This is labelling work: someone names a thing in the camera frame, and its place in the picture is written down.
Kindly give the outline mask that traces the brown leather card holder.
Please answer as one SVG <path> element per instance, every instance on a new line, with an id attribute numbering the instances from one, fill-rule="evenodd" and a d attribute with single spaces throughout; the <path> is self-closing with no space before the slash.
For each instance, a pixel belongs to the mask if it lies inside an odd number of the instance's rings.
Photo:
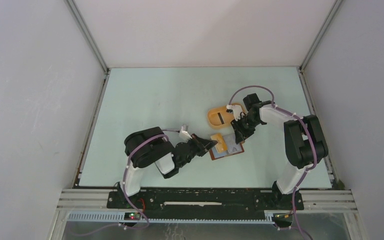
<path id="1" fill-rule="evenodd" d="M 225 143 L 227 144 L 227 151 L 223 152 L 223 153 L 217 153 L 216 148 L 213 147 L 209 152 L 212 161 L 226 158 L 226 157 L 230 157 L 230 156 L 241 154 L 241 153 L 245 152 L 242 143 L 239 143 L 239 144 L 235 143 L 235 134 L 234 133 L 222 135 L 222 136 L 225 140 Z"/>

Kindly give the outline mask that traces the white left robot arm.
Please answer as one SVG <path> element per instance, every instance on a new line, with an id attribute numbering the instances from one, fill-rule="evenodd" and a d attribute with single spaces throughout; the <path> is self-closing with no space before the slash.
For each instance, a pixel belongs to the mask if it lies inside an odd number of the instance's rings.
<path id="1" fill-rule="evenodd" d="M 163 178 L 168 179 L 195 157 L 202 157 L 217 145 L 216 140 L 204 139 L 188 132 L 188 126 L 177 129 L 153 127 L 134 132 L 124 140 L 127 164 L 118 201 L 125 208 L 138 202 L 145 168 L 156 165 Z"/>

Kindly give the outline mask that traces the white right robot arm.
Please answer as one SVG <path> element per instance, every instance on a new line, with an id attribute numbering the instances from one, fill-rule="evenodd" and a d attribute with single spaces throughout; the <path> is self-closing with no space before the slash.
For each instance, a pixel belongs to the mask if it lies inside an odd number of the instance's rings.
<path id="1" fill-rule="evenodd" d="M 261 101 L 252 93 L 243 99 L 246 111 L 241 106 L 228 104 L 226 111 L 232 113 L 230 122 L 236 143 L 251 137 L 259 125 L 273 125 L 284 134 L 285 155 L 288 164 L 282 175 L 273 184 L 271 204 L 284 209 L 291 202 L 290 194 L 297 192 L 307 173 L 325 158 L 329 149 L 316 115 L 300 117 L 280 108 L 274 101 Z"/>

